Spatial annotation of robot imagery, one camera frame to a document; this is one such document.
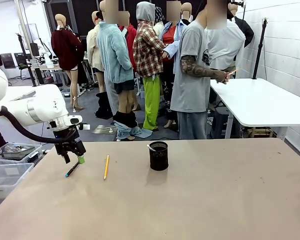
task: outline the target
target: green pants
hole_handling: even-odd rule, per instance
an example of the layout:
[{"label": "green pants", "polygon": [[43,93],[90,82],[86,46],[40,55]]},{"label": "green pants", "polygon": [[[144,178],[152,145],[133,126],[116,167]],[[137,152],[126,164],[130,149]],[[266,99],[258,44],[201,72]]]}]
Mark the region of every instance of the green pants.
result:
[{"label": "green pants", "polygon": [[145,95],[145,120],[143,128],[154,130],[157,126],[157,116],[160,105],[160,77],[152,76],[143,78]]}]

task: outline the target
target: storage box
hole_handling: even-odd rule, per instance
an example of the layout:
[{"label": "storage box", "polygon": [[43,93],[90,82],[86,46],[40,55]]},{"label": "storage box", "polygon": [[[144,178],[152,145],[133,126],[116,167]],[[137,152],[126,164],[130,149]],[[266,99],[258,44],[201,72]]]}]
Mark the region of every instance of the storage box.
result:
[{"label": "storage box", "polygon": [[33,168],[33,163],[0,165],[0,204]]},{"label": "storage box", "polygon": [[[23,148],[33,148],[33,150],[30,153],[28,153],[25,157],[23,157],[21,160],[6,159],[4,155],[5,149],[15,148],[17,146],[21,146]],[[7,143],[6,145],[0,148],[0,165],[33,163],[36,160],[42,159],[42,157],[43,157],[43,152],[42,152],[41,145]]]}]

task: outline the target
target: black mesh pen holder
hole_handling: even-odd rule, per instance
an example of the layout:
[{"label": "black mesh pen holder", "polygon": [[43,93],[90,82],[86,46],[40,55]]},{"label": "black mesh pen holder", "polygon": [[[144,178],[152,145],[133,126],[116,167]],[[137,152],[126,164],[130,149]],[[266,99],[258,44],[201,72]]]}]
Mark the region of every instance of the black mesh pen holder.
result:
[{"label": "black mesh pen holder", "polygon": [[168,168],[168,144],[163,141],[155,141],[150,144],[154,150],[150,151],[150,168],[155,171],[163,171]]}]

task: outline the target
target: black shorts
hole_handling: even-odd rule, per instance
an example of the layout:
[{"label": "black shorts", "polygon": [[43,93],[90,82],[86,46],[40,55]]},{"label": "black shorts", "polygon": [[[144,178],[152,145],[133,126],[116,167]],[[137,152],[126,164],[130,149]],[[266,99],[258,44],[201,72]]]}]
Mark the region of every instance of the black shorts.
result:
[{"label": "black shorts", "polygon": [[103,73],[103,71],[100,71],[98,68],[96,68],[96,67],[93,67],[92,68],[93,69],[93,72],[94,73]]},{"label": "black shorts", "polygon": [[116,94],[121,94],[123,91],[132,91],[135,89],[135,80],[114,83]]}]

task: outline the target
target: maroon hoodie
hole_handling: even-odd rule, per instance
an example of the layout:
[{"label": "maroon hoodie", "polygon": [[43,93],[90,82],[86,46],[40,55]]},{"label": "maroon hoodie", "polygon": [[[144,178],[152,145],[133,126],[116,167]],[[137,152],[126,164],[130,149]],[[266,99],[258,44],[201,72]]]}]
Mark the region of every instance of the maroon hoodie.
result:
[{"label": "maroon hoodie", "polygon": [[51,46],[59,58],[60,68],[69,71],[75,68],[84,58],[82,43],[69,30],[56,30],[52,33]]},{"label": "maroon hoodie", "polygon": [[[124,26],[119,26],[121,32],[123,31],[124,28],[125,28]],[[131,24],[128,26],[126,30],[127,30],[127,34],[125,35],[125,39],[126,39],[126,44],[128,46],[129,58],[133,66],[133,70],[136,71],[137,66],[135,63],[134,50],[132,47],[134,45],[134,41],[137,35],[137,30]]]}]

